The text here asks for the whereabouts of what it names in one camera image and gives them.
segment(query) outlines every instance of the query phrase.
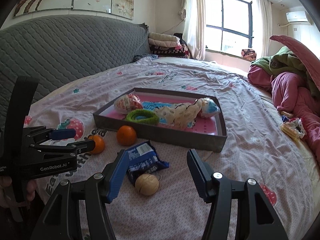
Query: gray box tray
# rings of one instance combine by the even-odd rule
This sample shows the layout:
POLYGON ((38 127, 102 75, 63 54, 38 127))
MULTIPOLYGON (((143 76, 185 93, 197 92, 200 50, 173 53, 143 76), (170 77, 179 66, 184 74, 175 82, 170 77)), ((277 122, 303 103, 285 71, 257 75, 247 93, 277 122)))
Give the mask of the gray box tray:
MULTIPOLYGON (((215 97, 209 95, 200 95, 194 93, 177 92, 169 90, 158 90, 158 89, 145 89, 145 88, 133 88, 124 94, 130 93, 148 93, 156 95, 165 95, 170 97, 176 97, 177 103, 179 103, 179 98, 188 99, 199 99, 204 97, 209 97, 220 107, 218 100, 215 97)), ((129 125, 135 129, 138 138, 150 139, 156 142, 168 143, 173 145, 182 146, 185 148, 195 148, 199 150, 211 150, 214 152, 221 152, 223 146, 227 139, 226 125, 223 119, 222 111, 219 115, 216 115, 215 121, 217 126, 217 135, 197 133, 183 130, 176 130, 166 127, 159 127, 154 125, 140 124, 135 122, 128 122, 125 120, 119 120, 107 116, 100 115, 102 112, 110 107, 113 107, 114 102, 119 98, 107 103, 101 109, 93 113, 94 121, 98 128, 107 129, 111 131, 117 131, 123 125, 129 125)))

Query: window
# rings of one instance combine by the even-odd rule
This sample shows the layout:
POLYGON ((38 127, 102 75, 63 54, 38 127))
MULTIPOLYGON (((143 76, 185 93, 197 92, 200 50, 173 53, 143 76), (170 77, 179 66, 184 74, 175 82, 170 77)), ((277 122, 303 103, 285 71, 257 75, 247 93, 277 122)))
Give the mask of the window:
POLYGON ((208 49, 240 56, 252 47, 252 2, 205 0, 205 6, 208 49))

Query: green blanket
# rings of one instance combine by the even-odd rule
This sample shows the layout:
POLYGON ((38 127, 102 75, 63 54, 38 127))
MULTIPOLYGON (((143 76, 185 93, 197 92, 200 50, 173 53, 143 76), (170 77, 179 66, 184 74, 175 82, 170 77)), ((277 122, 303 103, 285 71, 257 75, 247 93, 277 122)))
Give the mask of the green blanket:
POLYGON ((286 46, 282 47, 277 54, 271 57, 262 57, 251 62, 264 69, 269 75, 277 76, 283 72, 291 72, 299 75, 307 81, 311 95, 320 98, 320 91, 310 77, 306 67, 299 58, 286 46))

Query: orange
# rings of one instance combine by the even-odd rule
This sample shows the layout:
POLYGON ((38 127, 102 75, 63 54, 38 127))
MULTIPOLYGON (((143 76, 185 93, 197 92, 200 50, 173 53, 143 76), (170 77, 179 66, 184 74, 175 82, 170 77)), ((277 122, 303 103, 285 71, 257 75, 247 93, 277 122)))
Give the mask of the orange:
POLYGON ((123 146, 130 146, 137 140, 136 131, 128 125, 121 126, 117 132, 117 141, 123 146))
POLYGON ((89 135, 88 139, 94 140, 94 142, 96 143, 95 148, 90 152, 91 154, 99 154, 103 152, 104 148, 106 147, 106 144, 104 143, 104 140, 100 135, 89 135))

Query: screw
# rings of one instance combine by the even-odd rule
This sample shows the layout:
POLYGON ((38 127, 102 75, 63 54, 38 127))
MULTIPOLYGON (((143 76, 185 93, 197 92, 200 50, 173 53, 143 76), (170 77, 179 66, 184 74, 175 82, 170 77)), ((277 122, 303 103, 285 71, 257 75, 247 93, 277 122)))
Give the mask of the screw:
POLYGON ((215 172, 213 174, 213 176, 216 178, 216 179, 221 179, 222 178, 222 174, 220 172, 215 172))
POLYGON ((101 179, 103 177, 102 173, 96 173, 93 176, 95 179, 101 179))
POLYGON ((61 186, 65 186, 68 184, 68 180, 67 179, 63 179, 62 181, 60 181, 60 185, 61 186))
POLYGON ((250 185, 256 185, 256 181, 254 179, 248 179, 248 183, 250 185))

